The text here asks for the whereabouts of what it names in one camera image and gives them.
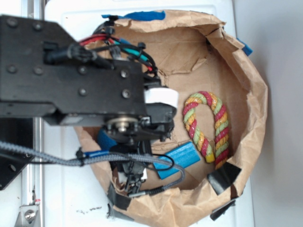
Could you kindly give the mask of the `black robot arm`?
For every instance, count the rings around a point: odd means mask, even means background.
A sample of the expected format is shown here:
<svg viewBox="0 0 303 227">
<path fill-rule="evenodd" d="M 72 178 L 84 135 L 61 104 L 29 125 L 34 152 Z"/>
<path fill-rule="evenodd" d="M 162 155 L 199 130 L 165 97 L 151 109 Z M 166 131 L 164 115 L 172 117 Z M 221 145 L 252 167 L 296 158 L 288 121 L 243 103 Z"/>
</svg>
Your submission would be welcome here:
<svg viewBox="0 0 303 227">
<path fill-rule="evenodd" d="M 55 126 L 101 127 L 116 144 L 80 150 L 76 159 L 48 155 L 46 164 L 83 166 L 109 161 L 129 197 L 157 194 L 169 184 L 141 190 L 158 160 L 153 140 L 174 128 L 178 92 L 163 86 L 145 44 L 114 37 L 117 16 L 77 42 L 53 22 L 0 17 L 0 115 L 41 117 Z"/>
</svg>

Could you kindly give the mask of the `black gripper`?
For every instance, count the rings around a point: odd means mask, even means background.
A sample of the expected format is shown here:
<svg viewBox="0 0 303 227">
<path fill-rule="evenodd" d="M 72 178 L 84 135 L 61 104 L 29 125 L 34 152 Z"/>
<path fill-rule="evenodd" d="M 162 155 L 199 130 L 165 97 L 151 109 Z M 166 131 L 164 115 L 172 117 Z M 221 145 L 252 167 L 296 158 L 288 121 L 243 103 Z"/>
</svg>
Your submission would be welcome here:
<svg viewBox="0 0 303 227">
<path fill-rule="evenodd" d="M 178 96 L 176 91 L 159 82 L 120 82 L 105 88 L 103 137 L 108 141 L 103 144 L 111 156 L 111 168 L 117 168 L 118 180 L 124 184 L 129 197 L 157 194 L 168 188 L 141 190 L 147 178 L 146 170 L 152 169 L 150 165 L 161 164 L 164 170 L 175 167 L 172 158 L 156 158 L 151 149 L 152 141 L 165 141 L 174 128 L 176 107 L 150 100 L 151 97 L 162 97 L 165 92 Z"/>
</svg>

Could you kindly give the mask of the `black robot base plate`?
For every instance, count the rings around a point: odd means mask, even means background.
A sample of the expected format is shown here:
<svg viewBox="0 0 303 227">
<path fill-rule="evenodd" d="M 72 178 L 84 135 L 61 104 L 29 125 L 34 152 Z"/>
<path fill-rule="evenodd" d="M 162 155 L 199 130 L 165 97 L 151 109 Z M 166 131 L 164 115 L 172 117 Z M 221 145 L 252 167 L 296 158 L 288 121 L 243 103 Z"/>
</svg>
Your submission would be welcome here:
<svg viewBox="0 0 303 227">
<path fill-rule="evenodd" d="M 1 118 L 0 140 L 26 148 L 33 148 L 33 119 Z M 33 157 L 30 155 L 12 153 L 0 150 L 1 154 L 7 154 L 14 159 L 0 158 L 0 189 L 5 190 L 9 184 L 22 172 Z"/>
</svg>

